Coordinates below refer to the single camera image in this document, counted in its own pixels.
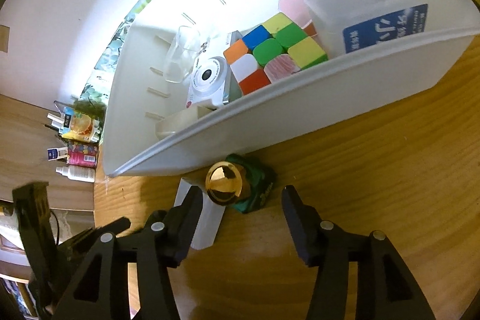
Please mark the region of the white plastic storage bin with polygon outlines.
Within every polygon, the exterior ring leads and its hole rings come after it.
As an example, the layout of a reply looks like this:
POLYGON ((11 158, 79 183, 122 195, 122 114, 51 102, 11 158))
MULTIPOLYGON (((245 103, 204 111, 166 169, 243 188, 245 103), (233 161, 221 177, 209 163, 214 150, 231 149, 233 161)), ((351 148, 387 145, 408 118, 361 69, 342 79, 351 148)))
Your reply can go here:
POLYGON ((278 0, 152 0, 128 31, 103 132, 103 170, 176 175, 352 118, 433 87, 479 32, 472 0, 426 0, 425 32, 345 54, 276 82, 159 139, 155 126, 183 110, 188 87, 160 75, 182 25, 211 33, 253 28, 278 0))

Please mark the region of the yellow orange packet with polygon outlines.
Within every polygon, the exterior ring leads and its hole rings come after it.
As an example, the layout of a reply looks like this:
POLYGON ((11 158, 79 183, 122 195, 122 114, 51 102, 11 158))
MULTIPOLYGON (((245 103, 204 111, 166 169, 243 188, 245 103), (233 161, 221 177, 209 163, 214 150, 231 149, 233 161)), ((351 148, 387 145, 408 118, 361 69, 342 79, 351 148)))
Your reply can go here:
POLYGON ((100 139, 100 122, 76 110, 64 111, 64 126, 61 137, 82 143, 97 143, 100 139))

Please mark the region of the pink round case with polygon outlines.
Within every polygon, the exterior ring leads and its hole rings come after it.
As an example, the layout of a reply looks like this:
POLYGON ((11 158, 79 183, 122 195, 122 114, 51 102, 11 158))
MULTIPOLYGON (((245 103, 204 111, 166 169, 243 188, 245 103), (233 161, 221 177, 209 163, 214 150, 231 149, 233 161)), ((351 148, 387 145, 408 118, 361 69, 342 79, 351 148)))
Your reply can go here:
POLYGON ((304 0, 279 0, 278 10, 301 28, 312 22, 304 0))

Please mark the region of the green leaf backsplash mat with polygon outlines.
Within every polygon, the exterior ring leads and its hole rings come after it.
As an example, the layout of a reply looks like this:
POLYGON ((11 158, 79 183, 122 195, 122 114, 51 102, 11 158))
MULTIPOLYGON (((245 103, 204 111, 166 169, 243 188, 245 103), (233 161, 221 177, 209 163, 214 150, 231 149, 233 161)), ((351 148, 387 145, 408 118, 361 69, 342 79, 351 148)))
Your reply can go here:
POLYGON ((80 96, 74 101, 74 107, 87 114, 97 117, 105 115, 112 80, 115 74, 120 53, 125 43, 128 31, 136 17, 153 0, 138 0, 129 13, 124 17, 112 36, 106 49, 95 64, 94 70, 85 83, 80 96))

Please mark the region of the white toy camera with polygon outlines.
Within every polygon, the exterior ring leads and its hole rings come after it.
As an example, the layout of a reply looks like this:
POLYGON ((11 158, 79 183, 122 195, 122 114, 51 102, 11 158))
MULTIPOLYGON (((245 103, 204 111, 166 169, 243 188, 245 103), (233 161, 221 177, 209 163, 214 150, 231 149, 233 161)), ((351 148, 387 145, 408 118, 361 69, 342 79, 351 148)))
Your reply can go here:
POLYGON ((193 66, 185 107, 221 108, 228 103, 229 81, 230 69, 223 57, 199 57, 193 66))

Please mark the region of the clear plastic packet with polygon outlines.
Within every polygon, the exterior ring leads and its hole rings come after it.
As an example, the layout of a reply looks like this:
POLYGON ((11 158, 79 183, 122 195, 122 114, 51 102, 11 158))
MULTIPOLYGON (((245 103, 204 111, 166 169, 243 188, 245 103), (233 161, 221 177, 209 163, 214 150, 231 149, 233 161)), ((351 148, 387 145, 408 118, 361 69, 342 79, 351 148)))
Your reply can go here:
POLYGON ((192 71, 194 60, 208 43, 209 36, 194 27, 180 26, 166 54, 163 77, 181 83, 192 71))

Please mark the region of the multicolour puzzle cube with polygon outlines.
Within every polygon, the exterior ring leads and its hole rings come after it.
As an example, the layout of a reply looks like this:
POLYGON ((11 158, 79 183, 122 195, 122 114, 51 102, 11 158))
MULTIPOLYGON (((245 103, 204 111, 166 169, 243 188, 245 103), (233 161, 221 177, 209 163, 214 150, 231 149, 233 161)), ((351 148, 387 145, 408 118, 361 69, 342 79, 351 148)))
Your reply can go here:
POLYGON ((230 44, 224 56, 244 96, 329 60, 317 41, 282 12, 230 44))

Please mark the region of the blue white tube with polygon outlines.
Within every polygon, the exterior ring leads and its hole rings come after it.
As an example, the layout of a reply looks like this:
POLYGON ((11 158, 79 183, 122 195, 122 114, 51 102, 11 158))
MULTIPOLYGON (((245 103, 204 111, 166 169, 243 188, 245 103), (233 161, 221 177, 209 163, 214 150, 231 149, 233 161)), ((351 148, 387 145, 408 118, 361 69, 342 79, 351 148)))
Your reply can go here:
POLYGON ((67 160, 68 159, 68 147, 57 147, 47 149, 47 159, 49 161, 67 160))

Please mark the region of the white lotion bottle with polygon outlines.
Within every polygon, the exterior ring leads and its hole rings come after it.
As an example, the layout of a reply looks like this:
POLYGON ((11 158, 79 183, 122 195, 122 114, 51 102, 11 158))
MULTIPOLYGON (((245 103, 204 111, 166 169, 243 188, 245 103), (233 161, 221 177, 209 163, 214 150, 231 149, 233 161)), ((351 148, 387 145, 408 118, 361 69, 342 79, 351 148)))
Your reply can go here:
POLYGON ((95 169, 83 166, 57 166, 55 172, 73 181, 95 182, 95 169))

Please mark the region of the floss box blue label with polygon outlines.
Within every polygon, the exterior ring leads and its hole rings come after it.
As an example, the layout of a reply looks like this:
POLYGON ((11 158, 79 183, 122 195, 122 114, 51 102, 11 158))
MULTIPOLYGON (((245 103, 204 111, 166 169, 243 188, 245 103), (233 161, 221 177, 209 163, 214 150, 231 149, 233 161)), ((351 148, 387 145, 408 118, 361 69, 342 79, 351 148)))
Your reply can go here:
POLYGON ((304 0, 329 58, 425 30, 427 0, 304 0))

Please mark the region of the white 33W charger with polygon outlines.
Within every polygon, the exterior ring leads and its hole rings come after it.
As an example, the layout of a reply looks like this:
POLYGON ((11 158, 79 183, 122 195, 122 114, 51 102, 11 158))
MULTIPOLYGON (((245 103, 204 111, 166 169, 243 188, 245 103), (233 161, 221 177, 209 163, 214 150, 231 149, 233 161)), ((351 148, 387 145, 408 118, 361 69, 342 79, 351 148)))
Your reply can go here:
POLYGON ((204 190, 204 184, 196 179, 187 179, 182 177, 177 191, 174 206, 179 206, 185 199, 192 186, 197 186, 202 190, 202 212, 195 229, 191 248, 202 250, 211 247, 216 239, 217 232, 221 225, 225 207, 214 203, 204 190))

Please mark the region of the green bottle gold cap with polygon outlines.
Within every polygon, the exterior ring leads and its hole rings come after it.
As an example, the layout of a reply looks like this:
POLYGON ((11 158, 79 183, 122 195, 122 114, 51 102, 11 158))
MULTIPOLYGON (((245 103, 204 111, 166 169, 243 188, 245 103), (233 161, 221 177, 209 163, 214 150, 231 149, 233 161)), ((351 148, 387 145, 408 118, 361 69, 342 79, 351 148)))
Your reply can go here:
POLYGON ((276 172, 258 159, 230 154, 209 168, 204 192, 217 205, 249 214, 264 207, 276 180, 276 172))

